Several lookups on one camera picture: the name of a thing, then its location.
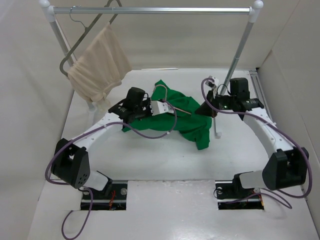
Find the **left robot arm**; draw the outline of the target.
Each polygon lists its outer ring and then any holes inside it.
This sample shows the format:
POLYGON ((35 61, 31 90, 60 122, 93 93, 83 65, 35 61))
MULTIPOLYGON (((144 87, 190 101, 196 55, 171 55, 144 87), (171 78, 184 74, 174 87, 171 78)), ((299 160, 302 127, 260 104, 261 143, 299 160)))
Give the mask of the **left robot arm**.
POLYGON ((105 115, 84 133, 67 140, 62 138, 50 161, 50 173, 61 179, 61 185, 75 189, 91 188, 100 198, 111 194, 112 180, 91 169, 90 156, 111 135, 121 131, 135 119, 151 115, 151 100, 142 89, 131 87, 126 98, 112 106, 105 115))

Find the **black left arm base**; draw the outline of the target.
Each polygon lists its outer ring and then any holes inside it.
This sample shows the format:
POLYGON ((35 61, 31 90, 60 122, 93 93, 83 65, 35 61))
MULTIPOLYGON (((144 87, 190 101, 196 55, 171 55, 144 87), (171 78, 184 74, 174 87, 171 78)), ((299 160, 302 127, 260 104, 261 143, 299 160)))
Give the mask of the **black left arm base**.
POLYGON ((107 196, 92 189, 93 211, 125 211, 127 208, 128 181, 115 180, 107 196))

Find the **green t shirt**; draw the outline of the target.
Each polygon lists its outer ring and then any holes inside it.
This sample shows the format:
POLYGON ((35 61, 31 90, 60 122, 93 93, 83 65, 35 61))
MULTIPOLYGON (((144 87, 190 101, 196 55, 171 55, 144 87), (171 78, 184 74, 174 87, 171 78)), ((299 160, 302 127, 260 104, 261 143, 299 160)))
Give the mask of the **green t shirt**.
MULTIPOLYGON (((156 83, 166 84, 162 80, 159 80, 156 83)), ((189 108, 192 110, 192 114, 178 115, 176 112, 177 123, 174 130, 178 131, 186 140, 194 142, 198 150, 204 150, 207 149, 210 144, 210 129, 212 127, 212 119, 208 116, 195 114, 195 110, 198 107, 200 107, 200 104, 193 97, 191 97, 189 108)), ((138 131, 150 129, 164 132, 169 131, 172 128, 174 121, 175 116, 173 114, 164 113, 143 118, 141 120, 135 120, 130 125, 138 131)))

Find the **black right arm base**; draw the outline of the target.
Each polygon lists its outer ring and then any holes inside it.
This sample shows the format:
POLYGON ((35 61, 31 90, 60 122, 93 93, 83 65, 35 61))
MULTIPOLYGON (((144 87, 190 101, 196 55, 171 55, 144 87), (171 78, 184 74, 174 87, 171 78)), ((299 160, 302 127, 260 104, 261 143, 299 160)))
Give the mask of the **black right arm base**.
POLYGON ((260 190, 254 188, 236 188, 231 180, 215 181, 214 197, 218 210, 264 210, 260 190))

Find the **pink wire hanger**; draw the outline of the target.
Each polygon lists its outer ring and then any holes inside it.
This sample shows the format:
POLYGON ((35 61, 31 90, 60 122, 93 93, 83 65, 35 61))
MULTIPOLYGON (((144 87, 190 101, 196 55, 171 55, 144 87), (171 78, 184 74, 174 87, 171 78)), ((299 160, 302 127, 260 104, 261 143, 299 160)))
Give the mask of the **pink wire hanger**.
POLYGON ((172 105, 169 109, 177 111, 178 115, 190 116, 192 114, 192 110, 189 108, 191 97, 170 89, 164 83, 155 84, 151 99, 166 100, 172 105))

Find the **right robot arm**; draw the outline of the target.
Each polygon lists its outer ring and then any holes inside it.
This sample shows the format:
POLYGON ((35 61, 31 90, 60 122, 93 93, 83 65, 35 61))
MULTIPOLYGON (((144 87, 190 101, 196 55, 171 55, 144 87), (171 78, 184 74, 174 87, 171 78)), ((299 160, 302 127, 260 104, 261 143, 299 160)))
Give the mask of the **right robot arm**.
POLYGON ((262 170, 235 174, 231 191, 243 197, 249 189, 266 188, 284 193, 285 188, 308 183, 302 195, 286 193, 291 198, 306 198, 312 190, 313 177, 309 153, 290 136, 277 128, 265 106, 258 98, 252 98, 246 78, 233 78, 226 95, 218 94, 219 86, 212 77, 201 81, 204 103, 196 114, 215 118, 218 113, 237 115, 254 132, 268 156, 262 170))

